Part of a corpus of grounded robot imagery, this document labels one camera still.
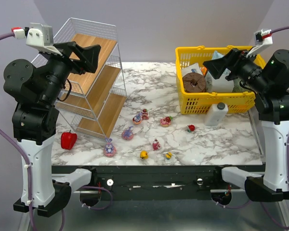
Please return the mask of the purple figure orange donut toy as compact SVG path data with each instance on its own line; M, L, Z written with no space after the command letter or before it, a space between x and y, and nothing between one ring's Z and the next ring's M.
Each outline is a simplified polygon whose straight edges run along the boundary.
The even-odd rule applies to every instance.
M132 121L136 125L140 124L142 122L142 112L139 112L137 115L135 115Z

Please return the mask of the red strawberry cake toy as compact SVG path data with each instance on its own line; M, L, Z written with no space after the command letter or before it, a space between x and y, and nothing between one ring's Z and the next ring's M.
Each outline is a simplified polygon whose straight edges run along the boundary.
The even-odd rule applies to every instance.
M149 119L149 113L147 109L142 110L142 120L148 120Z

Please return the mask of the purple bunny pink donut toy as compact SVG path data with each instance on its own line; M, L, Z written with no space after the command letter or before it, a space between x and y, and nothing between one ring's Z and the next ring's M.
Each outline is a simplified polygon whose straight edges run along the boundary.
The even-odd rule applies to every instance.
M112 144L112 139L111 138L105 138L106 145L104 147L104 155L106 157L113 157L116 154L116 148Z

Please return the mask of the pink strawberry figure toy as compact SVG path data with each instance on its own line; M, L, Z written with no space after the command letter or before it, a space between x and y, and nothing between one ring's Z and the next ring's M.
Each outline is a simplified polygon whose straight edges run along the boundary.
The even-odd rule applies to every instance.
M157 139L154 139L154 141L152 143L152 147L153 147L154 151L161 149L161 145Z

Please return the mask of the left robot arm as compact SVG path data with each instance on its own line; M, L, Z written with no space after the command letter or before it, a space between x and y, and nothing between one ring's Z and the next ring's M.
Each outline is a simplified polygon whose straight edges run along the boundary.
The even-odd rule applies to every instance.
M54 104L70 74L97 70L101 46L83 48L72 41L56 43L54 47L59 54L44 53L45 65L35 67L28 60L16 59L3 73L3 89L17 102L12 116L16 146L25 152L22 159L24 190L13 208L19 212L35 208L43 217L64 209L74 191L97 182L93 167L79 167L54 180L51 155L59 115Z

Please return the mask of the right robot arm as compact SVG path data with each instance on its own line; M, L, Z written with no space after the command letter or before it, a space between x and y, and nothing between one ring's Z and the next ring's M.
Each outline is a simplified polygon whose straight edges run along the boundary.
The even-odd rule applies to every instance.
M214 79L229 70L227 80L239 78L251 87L265 137L263 175L224 167L222 179L244 189L254 202L289 200L289 50L275 51L265 67L256 65L246 50L236 48L203 65Z

